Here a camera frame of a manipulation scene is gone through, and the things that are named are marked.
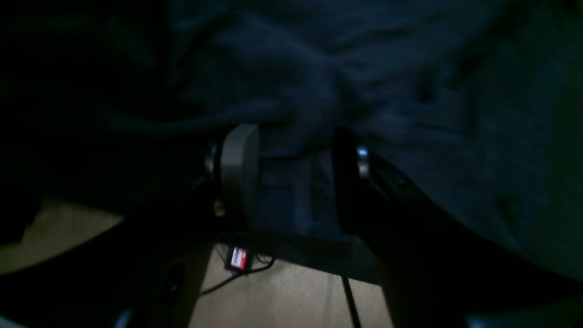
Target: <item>wire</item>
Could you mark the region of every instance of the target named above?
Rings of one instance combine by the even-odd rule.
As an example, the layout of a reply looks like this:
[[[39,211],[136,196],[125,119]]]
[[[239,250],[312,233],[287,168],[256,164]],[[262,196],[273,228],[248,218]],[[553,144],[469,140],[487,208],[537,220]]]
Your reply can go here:
[[[269,264],[269,261],[262,260],[262,259],[259,257],[259,254],[255,254],[255,258],[257,259],[257,262],[259,262],[259,263],[263,263],[263,264]]]
[[[230,283],[231,281],[233,281],[233,280],[235,280],[235,279],[237,279],[239,277],[242,277],[244,275],[250,275],[252,273],[257,273],[257,272],[265,271],[265,270],[271,268],[274,263],[275,263],[275,257],[271,258],[271,261],[269,261],[269,263],[265,267],[253,269],[253,270],[250,270],[248,272],[238,273],[238,274],[236,274],[236,275],[234,275],[232,277],[229,277],[229,278],[223,280],[223,282],[220,282],[220,283],[214,285],[213,287],[210,287],[208,289],[205,289],[204,291],[201,291],[201,293],[199,294],[199,296],[204,296],[204,295],[210,294],[213,291],[221,288],[222,286],[225,286],[226,284]]]
[[[215,251],[219,255],[220,259],[223,260],[223,262],[225,262],[226,261],[225,255],[222,255],[221,252],[219,251],[219,245],[215,245]]]
[[[360,325],[359,313],[356,310],[356,304],[354,303],[354,296],[352,295],[352,289],[350,288],[350,282],[348,281],[348,278],[342,277],[342,286],[344,286],[344,294],[346,295],[346,302],[348,303],[348,310],[350,311],[352,326],[354,328],[362,328]]]

